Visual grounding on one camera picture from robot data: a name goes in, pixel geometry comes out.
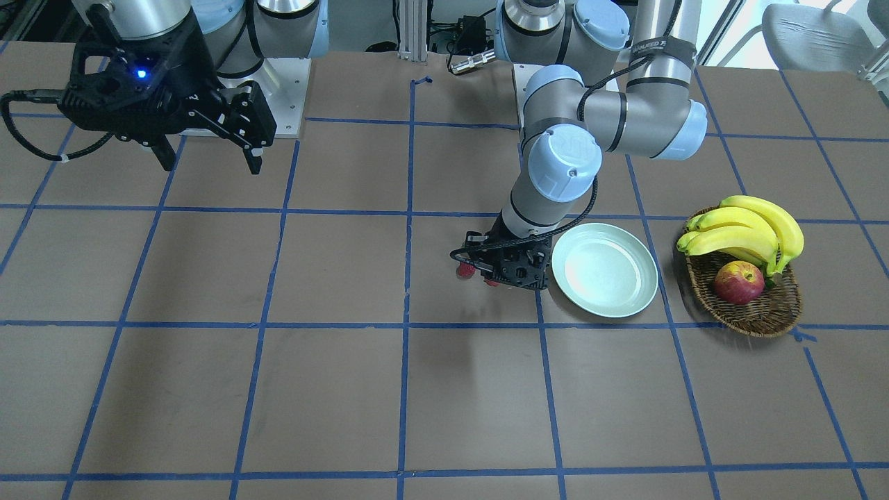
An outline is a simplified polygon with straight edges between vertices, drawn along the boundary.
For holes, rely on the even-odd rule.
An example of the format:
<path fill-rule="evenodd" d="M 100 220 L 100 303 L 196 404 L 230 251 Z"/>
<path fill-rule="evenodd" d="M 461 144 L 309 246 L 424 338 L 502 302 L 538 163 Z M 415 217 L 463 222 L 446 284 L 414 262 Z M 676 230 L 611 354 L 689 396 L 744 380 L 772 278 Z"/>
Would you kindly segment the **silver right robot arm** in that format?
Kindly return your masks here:
<path fill-rule="evenodd" d="M 77 42 L 58 109 L 76 126 L 133 140 L 174 168 L 169 136 L 203 130 L 229 140 L 257 174 L 277 123 L 270 89 L 253 80 L 269 59 L 329 51 L 325 1 L 76 1 L 89 26 Z"/>

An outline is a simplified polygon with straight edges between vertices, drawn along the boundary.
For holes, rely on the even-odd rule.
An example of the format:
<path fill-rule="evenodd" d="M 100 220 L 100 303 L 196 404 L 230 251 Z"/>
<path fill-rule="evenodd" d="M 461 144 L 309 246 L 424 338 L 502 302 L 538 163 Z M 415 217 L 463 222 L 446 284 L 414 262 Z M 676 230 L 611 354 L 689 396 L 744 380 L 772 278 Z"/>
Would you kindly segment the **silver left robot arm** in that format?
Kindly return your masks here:
<path fill-rule="evenodd" d="M 451 252 L 457 275 L 544 289 L 559 222 L 597 196 L 610 152 L 685 160 L 707 131 L 688 89 L 699 1 L 641 1 L 629 19 L 613 1 L 499 1 L 493 57 L 537 65 L 521 105 L 520 176 L 491 230 Z"/>

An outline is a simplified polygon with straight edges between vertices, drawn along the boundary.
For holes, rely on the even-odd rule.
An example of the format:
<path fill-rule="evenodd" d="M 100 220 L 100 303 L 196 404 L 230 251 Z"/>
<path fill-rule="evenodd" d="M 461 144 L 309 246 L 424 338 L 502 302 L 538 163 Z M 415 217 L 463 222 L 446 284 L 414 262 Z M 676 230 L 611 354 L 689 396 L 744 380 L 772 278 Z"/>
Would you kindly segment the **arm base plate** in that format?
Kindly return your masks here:
<path fill-rule="evenodd" d="M 245 73 L 219 73 L 226 88 L 247 81 L 257 82 L 276 121 L 276 138 L 298 139 L 301 135 L 312 59 L 264 59 L 257 69 Z"/>
<path fill-rule="evenodd" d="M 513 63 L 515 107 L 517 107 L 517 119 L 520 128 L 524 126 L 524 102 L 526 98 L 527 83 L 539 69 L 542 69 L 542 66 Z"/>

